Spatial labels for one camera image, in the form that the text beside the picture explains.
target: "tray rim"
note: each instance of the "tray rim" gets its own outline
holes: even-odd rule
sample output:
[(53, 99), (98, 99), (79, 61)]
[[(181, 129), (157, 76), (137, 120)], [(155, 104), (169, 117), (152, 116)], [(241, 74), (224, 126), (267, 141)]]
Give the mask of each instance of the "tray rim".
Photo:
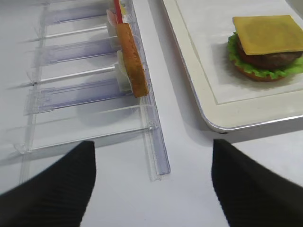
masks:
[[(188, 31), (187, 31), (187, 28), (186, 28), (186, 25), (184, 23), (184, 20), (183, 20), (183, 17), (182, 15), (180, 14), (180, 11), (179, 11), (179, 8), (178, 8), (178, 4), (177, 4), (177, 1), (176, 0), (162, 0), (162, 4), (164, 6), (164, 9), (165, 9), (165, 13), (166, 13), (166, 16), (168, 18), (168, 21), (169, 21), (169, 25), (171, 27), (171, 30), (172, 30), (172, 33), (174, 35), (174, 38), (175, 38), (175, 42), (178, 46), (178, 50), (179, 50), (179, 53), (180, 53), (180, 56), (181, 56), (181, 59), (183, 61), (183, 64), (184, 64), (184, 67), (185, 67), (185, 70), (186, 70), (186, 74), (187, 74), (187, 78), (190, 82), (190, 85), (191, 85), (191, 88), (192, 88), (192, 91), (193, 91), (193, 94), (195, 96), (195, 100), (196, 100), (196, 103), (198, 105), (198, 108), (199, 108), (199, 111), (201, 113), (201, 116), (202, 118), (205, 120), (206, 124), (214, 131), (216, 132), (219, 132), (219, 133), (228, 133), (228, 132), (231, 132), (231, 131), (237, 131), (237, 130), (241, 130), (241, 129), (247, 129), (247, 128), (252, 128), (252, 127), (257, 127), (257, 126), (262, 126), (262, 125), (267, 125), (267, 124), (272, 124), (272, 123), (276, 123), (276, 122), (283, 122), (283, 121), (289, 121), (289, 120), (294, 120), (294, 119), (299, 119), (299, 118), (303, 118), (303, 112), (301, 112), (301, 114), (294, 114), (294, 115), (290, 115), (290, 116), (286, 116), (286, 117), (280, 117), (280, 118), (276, 118), (276, 119), (268, 119), (268, 120), (265, 120), (265, 121), (259, 121), (259, 122), (254, 122), (254, 123), (247, 123), (247, 124), (242, 124), (242, 125), (239, 125), (239, 126), (233, 126), (233, 127), (225, 127), (225, 126), (220, 126), (216, 123), (214, 123), (212, 120), (210, 120), (206, 115), (205, 113), (205, 110), (202, 108), (202, 103), (201, 103), (201, 97), (199, 97), (199, 95), (197, 94), (196, 92), (196, 89), (195, 89), (195, 85), (192, 81), (192, 78), (191, 78), (191, 75), (190, 75), (190, 69), (188, 68), (188, 65), (187, 65), (187, 60), (186, 60), (186, 56), (184, 55), (184, 53), (182, 52), (182, 48), (187, 48), (187, 49), (190, 49), (189, 52), (191, 52), (190, 54), (194, 54), (196, 56), (196, 53), (195, 53), (195, 49), (193, 47), (193, 44), (192, 44), (192, 40), (190, 38), (190, 35), (188, 34)], [(172, 18), (172, 12), (176, 12), (176, 10), (178, 10), (178, 18)], [(190, 45), (191, 47), (189, 46), (186, 46), (185, 47), (185, 43), (182, 43), (180, 41), (180, 37), (177, 37), (177, 34), (176, 34), (176, 26), (178, 25), (181, 25), (179, 26), (179, 33), (180, 31), (183, 31), (183, 34), (188, 34), (186, 35), (186, 39), (187, 39), (187, 44), (188, 41), (190, 41)], [(203, 66), (202, 64), (200, 63), (200, 60), (197, 58), (197, 61), (199, 62), (200, 64), (200, 67), (201, 67), (201, 74), (204, 75), (204, 77), (206, 78), (206, 75), (204, 73), (204, 70), (203, 70)]]

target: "bottom bun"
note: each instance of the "bottom bun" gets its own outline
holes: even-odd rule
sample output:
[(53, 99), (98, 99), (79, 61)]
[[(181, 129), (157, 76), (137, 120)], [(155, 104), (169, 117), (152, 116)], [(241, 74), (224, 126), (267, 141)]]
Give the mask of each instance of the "bottom bun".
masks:
[(249, 77), (250, 79), (254, 80), (254, 81), (258, 81), (258, 82), (274, 82), (274, 81), (278, 81), (283, 79), (284, 77), (280, 76), (277, 79), (272, 79), (270, 77), (270, 75), (267, 75), (266, 77), (257, 77), (255, 75), (254, 72), (249, 73), (249, 72), (245, 72), (243, 69), (241, 69), (240, 67), (236, 66), (237, 70), (239, 70), (242, 74), (246, 75), (247, 77)]

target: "lettuce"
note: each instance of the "lettuce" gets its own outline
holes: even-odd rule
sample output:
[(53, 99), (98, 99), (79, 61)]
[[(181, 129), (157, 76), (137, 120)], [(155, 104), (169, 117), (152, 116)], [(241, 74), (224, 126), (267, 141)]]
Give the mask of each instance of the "lettuce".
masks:
[(303, 57), (298, 58), (292, 64), (283, 67), (278, 70), (263, 70), (259, 69), (251, 64), (244, 62), (237, 51), (237, 34), (234, 33), (232, 36), (228, 38), (228, 51), (229, 51), (229, 59), (234, 62), (236, 66), (243, 69), (247, 73), (255, 73), (257, 77), (267, 77), (268, 75), (272, 79), (277, 79), (280, 76), (287, 77), (292, 74), (303, 73)]

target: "burger patty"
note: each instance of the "burger patty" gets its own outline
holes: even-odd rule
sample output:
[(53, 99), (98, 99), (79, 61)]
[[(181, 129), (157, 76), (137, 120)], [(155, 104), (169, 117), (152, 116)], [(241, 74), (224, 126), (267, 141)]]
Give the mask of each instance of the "burger patty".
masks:
[(265, 70), (275, 70), (293, 63), (303, 52), (270, 53), (264, 55), (247, 55), (238, 37), (237, 50), (240, 57), (247, 63)]

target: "white table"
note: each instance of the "white table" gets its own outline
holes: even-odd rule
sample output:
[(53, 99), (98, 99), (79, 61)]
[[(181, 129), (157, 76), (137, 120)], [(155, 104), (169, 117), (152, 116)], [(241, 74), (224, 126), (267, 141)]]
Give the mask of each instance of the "white table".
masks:
[[(161, 0), (134, 0), (171, 174), (151, 182), (140, 138), (98, 148), (97, 180), (83, 227), (228, 227), (211, 181), (212, 143), (224, 138), (264, 166), (303, 185), (303, 121), (220, 135), (200, 116)], [(30, 175), (60, 156), (37, 159)], [(18, 179), (20, 163), (7, 167)]]

